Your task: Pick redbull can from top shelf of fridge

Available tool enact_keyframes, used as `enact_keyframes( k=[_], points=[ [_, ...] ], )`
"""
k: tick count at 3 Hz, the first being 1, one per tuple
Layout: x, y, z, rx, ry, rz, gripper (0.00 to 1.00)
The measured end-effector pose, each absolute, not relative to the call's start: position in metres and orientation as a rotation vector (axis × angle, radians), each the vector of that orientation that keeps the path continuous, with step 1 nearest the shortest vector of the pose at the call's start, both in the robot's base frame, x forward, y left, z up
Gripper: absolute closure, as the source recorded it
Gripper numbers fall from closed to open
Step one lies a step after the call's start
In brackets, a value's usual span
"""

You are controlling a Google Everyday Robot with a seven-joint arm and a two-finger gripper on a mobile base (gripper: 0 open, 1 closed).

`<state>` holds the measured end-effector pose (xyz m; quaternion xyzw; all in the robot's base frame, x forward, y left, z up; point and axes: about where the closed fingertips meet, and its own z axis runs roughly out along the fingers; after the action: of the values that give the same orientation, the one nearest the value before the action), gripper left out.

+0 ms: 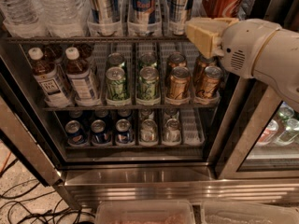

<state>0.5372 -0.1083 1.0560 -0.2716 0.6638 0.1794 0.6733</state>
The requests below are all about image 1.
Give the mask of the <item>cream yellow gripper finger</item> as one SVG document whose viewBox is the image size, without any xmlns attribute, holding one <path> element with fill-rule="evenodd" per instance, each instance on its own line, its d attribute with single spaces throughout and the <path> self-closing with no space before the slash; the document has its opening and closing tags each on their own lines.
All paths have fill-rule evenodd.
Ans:
<svg viewBox="0 0 299 224">
<path fill-rule="evenodd" d="M 200 53 L 211 58 L 221 43 L 222 29 L 207 22 L 187 22 L 185 33 L 187 38 L 198 48 Z"/>
<path fill-rule="evenodd" d="M 203 18 L 197 17 L 190 20 L 191 24 L 211 32 L 222 32 L 229 26 L 239 23 L 238 18 Z"/>
</svg>

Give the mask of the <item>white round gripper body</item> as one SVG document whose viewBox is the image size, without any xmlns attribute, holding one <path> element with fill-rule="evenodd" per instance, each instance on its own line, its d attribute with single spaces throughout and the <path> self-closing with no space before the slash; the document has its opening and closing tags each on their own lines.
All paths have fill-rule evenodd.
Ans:
<svg viewBox="0 0 299 224">
<path fill-rule="evenodd" d="M 260 19 L 240 21 L 229 26 L 222 36 L 223 67 L 242 78 L 253 78 L 253 65 L 269 39 L 279 31 L 277 23 Z"/>
</svg>

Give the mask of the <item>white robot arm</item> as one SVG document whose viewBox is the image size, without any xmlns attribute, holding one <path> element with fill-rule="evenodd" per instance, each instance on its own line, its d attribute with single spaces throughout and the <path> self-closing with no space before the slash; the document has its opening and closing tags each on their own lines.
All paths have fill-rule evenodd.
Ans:
<svg viewBox="0 0 299 224">
<path fill-rule="evenodd" d="M 217 56 L 224 69 L 255 78 L 299 111 L 299 34 L 279 24 L 237 18 L 193 18 L 185 34 L 206 58 Z"/>
</svg>

